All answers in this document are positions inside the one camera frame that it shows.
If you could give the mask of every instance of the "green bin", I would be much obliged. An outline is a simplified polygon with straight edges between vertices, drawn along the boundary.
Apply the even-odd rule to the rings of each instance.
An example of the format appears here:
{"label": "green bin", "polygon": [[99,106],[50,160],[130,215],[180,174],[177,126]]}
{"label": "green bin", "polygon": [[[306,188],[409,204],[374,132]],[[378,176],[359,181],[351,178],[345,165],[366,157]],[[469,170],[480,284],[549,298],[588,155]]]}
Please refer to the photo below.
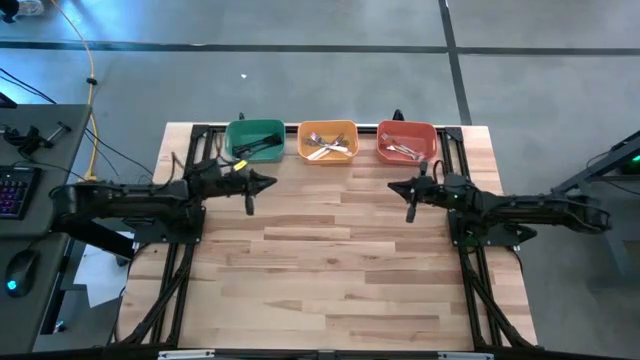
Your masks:
{"label": "green bin", "polygon": [[231,122],[225,131],[225,149],[227,154],[233,154],[233,147],[260,141],[267,136],[278,134],[282,139],[282,144],[269,147],[251,155],[249,162],[279,162],[284,155],[284,142],[286,141],[286,131],[281,120],[259,119],[259,120],[237,120]]}

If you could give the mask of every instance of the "wooden tabletop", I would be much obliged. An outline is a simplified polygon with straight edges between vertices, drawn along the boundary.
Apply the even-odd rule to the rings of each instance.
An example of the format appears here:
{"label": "wooden tabletop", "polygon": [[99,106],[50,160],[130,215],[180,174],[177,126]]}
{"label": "wooden tabletop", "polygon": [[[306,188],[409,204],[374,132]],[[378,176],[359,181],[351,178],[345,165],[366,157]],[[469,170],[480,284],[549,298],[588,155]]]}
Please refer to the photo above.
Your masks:
{"label": "wooden tabletop", "polygon": [[[167,180],[172,151],[184,161],[192,125],[167,124],[156,183]],[[501,193],[488,128],[462,129],[472,180]],[[245,215],[241,197],[206,201],[181,347],[472,349],[445,210],[420,206],[415,222],[407,224],[407,205],[387,183],[409,179],[418,169],[382,165],[374,151],[375,135],[361,135],[353,164],[306,165],[289,135],[281,163],[251,165],[278,178],[255,199],[254,216]],[[518,261],[506,249],[486,250],[497,303],[536,343]],[[149,246],[132,265],[121,337],[156,300],[166,251],[166,245]],[[479,313],[489,341],[484,308]],[[167,317],[163,336],[170,322]]]}

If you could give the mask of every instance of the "desk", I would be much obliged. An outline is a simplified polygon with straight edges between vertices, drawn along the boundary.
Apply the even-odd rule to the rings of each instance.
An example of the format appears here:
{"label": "desk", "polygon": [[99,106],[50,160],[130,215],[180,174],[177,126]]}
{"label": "desk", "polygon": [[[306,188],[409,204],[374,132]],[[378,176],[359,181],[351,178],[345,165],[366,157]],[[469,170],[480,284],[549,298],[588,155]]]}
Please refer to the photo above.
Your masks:
{"label": "desk", "polygon": [[[167,124],[156,183],[169,176],[171,152],[186,157],[191,127]],[[463,127],[463,133],[473,181],[500,193],[488,128]],[[206,201],[180,347],[472,349],[445,210],[421,206],[415,223],[405,223],[407,206],[387,182],[406,180],[418,169],[382,165],[374,151],[375,135],[361,135],[353,164],[310,166],[297,153],[295,135],[288,135],[281,163],[251,165],[278,178],[255,199],[255,216],[245,215],[239,197]],[[151,245],[132,265],[121,336],[157,298],[166,251],[166,245]],[[502,248],[486,252],[497,303],[535,343],[516,258]],[[479,312],[489,339],[486,313]]]}
{"label": "desk", "polygon": [[[80,146],[82,134],[89,119],[91,107],[86,105],[19,105],[17,109],[0,109],[0,124],[16,127],[25,133],[29,125],[36,126],[43,137],[48,137],[62,121],[72,131],[57,138],[52,149],[39,149],[33,157],[37,161],[70,169]],[[11,165],[24,160],[16,148],[0,137],[0,164]],[[40,333],[45,310],[52,299],[69,237],[65,234],[48,234],[53,219],[53,203],[49,191],[64,185],[68,174],[58,169],[43,166],[40,184],[32,198],[27,215],[22,221],[0,220],[0,276],[11,258],[24,250],[28,244],[41,236],[33,249],[40,252],[36,281],[31,292],[22,298],[11,298],[0,290],[0,354],[25,353],[32,350]],[[52,310],[59,306],[52,302]]]}

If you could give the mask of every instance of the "computer mouse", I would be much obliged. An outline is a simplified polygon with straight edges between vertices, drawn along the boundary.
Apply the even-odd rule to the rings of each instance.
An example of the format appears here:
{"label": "computer mouse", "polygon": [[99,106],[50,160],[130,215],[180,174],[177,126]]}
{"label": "computer mouse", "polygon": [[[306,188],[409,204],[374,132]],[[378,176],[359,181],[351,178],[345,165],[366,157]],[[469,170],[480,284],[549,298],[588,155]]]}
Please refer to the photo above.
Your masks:
{"label": "computer mouse", "polygon": [[36,266],[40,254],[35,250],[23,250],[15,254],[5,272],[5,287],[11,297],[23,297],[29,293],[36,278]]}

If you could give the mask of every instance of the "plastic bin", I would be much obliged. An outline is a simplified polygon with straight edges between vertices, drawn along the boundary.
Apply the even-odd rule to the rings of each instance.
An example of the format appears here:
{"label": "plastic bin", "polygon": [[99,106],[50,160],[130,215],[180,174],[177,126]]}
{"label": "plastic bin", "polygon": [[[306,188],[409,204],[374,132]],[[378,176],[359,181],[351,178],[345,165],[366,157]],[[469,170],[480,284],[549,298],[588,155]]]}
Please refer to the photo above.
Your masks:
{"label": "plastic bin", "polygon": [[382,140],[383,133],[411,150],[424,154],[425,160],[433,159],[438,154],[438,134],[433,125],[423,122],[384,120],[378,125],[376,154],[385,164],[418,165],[420,160],[413,160],[406,155],[387,150],[386,145],[389,142]]}
{"label": "plastic bin", "polygon": [[250,156],[249,162],[279,162],[284,155],[284,142],[286,141],[286,129],[281,120],[238,120],[231,122],[225,131],[225,150],[233,156],[233,147],[260,141],[267,136],[278,134],[282,138],[282,144],[261,150]]}
{"label": "plastic bin", "polygon": [[[331,151],[319,159],[310,160],[308,156],[320,149],[319,146],[311,146],[305,142],[312,132],[320,135],[327,142],[332,142],[340,134],[344,134],[344,140],[349,142],[345,147],[352,155]],[[353,161],[358,148],[358,127],[351,120],[305,121],[298,127],[298,153],[308,164],[348,164]]]}

